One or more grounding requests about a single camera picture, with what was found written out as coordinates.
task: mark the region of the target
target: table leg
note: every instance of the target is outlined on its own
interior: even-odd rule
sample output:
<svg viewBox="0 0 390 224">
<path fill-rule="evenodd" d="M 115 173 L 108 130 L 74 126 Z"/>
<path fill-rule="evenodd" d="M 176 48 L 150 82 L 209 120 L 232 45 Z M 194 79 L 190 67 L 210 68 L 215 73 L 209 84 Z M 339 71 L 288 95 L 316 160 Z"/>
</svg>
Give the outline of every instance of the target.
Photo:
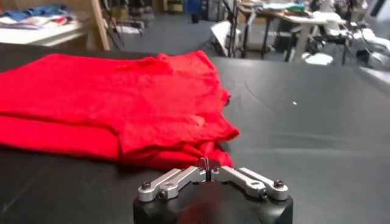
<svg viewBox="0 0 390 224">
<path fill-rule="evenodd" d="M 248 19 L 249 19 L 249 17 L 245 16 L 245 31 L 244 31 L 243 50 L 241 51 L 241 58 L 246 57 L 248 34 L 249 34 L 249 26 L 247 25 Z"/>
<path fill-rule="evenodd" d="M 346 64 L 346 56 L 347 56 L 347 40 L 345 40 L 344 42 L 344 50 L 342 51 L 342 61 L 341 61 L 342 65 Z"/>
<path fill-rule="evenodd" d="M 303 24 L 303 29 L 299 33 L 297 46 L 295 48 L 295 54 L 292 58 L 293 62 L 301 62 L 302 61 L 302 54 L 305 52 L 307 39 L 309 38 L 310 34 L 310 24 Z"/>
<path fill-rule="evenodd" d="M 267 50 L 267 38 L 268 38 L 268 29 L 270 23 L 271 23 L 271 19 L 266 18 L 266 32 L 264 33 L 263 45 L 261 47 L 261 59 L 264 59 L 264 54 Z"/>
</svg>

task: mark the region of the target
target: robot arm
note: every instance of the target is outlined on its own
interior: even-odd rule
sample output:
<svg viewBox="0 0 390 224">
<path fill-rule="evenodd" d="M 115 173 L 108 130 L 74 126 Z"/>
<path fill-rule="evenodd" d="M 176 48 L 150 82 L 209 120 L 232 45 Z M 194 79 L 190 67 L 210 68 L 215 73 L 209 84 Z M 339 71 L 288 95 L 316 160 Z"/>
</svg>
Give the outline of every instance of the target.
<svg viewBox="0 0 390 224">
<path fill-rule="evenodd" d="M 173 169 L 143 183 L 134 222 L 292 224 L 292 202 L 282 181 L 214 163 Z"/>
</svg>

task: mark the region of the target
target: metal stand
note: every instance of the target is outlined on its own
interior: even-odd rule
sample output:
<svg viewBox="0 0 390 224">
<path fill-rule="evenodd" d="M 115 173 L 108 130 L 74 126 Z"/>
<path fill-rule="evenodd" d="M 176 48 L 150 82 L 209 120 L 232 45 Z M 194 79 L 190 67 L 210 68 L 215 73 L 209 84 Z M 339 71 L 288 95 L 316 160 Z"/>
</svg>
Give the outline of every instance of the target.
<svg viewBox="0 0 390 224">
<path fill-rule="evenodd" d="M 236 51 L 236 30 L 238 26 L 237 22 L 237 16 L 238 16 L 238 7 L 237 7 L 237 0 L 233 0 L 233 8 L 230 12 L 230 33 L 229 33 L 229 42 L 227 46 L 227 56 L 235 57 L 235 51 Z"/>
</svg>

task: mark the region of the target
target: black table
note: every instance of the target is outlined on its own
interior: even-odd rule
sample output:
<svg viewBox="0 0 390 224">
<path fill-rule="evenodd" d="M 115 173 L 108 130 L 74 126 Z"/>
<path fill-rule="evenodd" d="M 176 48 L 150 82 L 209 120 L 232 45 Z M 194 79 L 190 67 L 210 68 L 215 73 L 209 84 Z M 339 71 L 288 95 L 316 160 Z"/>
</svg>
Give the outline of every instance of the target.
<svg viewBox="0 0 390 224">
<path fill-rule="evenodd" d="M 60 50 L 0 45 L 0 71 L 51 52 Z M 350 67 L 212 61 L 232 93 L 224 114 L 241 130 L 226 150 L 238 167 L 288 185 L 294 223 L 390 223 L 387 86 Z M 2 146 L 0 223 L 132 223 L 137 187 L 159 175 Z"/>
</svg>

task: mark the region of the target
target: floor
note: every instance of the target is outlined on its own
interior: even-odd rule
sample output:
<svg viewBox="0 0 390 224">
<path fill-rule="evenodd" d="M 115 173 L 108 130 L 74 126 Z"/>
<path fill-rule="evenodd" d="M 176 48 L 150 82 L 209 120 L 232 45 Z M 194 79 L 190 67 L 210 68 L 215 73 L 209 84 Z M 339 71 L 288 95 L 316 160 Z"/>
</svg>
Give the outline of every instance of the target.
<svg viewBox="0 0 390 224">
<path fill-rule="evenodd" d="M 202 49 L 209 57 L 218 57 L 218 53 L 210 45 L 210 27 L 215 22 L 199 21 L 191 23 L 189 15 L 156 15 L 155 19 L 145 28 L 143 36 L 139 34 L 123 34 L 124 46 L 122 51 L 166 53 L 171 55 L 185 54 Z M 271 33 L 277 26 L 271 24 Z M 255 24 L 251 28 L 250 41 L 262 43 L 264 25 Z M 275 36 L 270 35 L 268 44 L 272 45 Z M 342 49 L 339 46 L 328 45 L 324 52 L 335 58 L 334 64 L 341 64 Z M 247 58 L 260 59 L 260 51 L 249 51 Z M 270 51 L 265 55 L 265 60 L 283 61 L 283 54 Z M 352 57 L 347 57 L 347 65 L 354 64 Z"/>
</svg>

